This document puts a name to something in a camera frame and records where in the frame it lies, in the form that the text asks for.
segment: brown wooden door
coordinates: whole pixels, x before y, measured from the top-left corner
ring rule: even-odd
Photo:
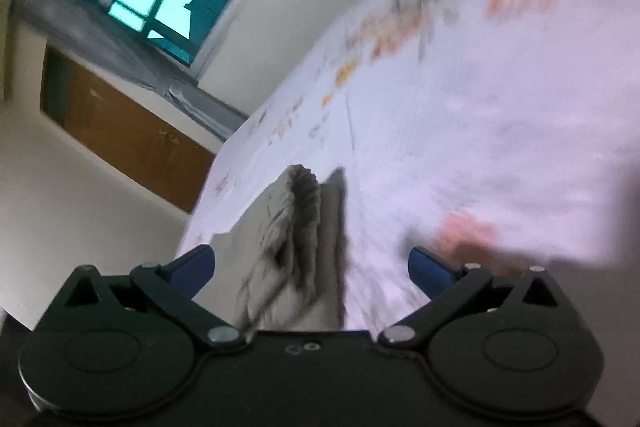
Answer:
[[[214,158],[77,64],[68,81],[64,128],[120,172],[187,212]]]

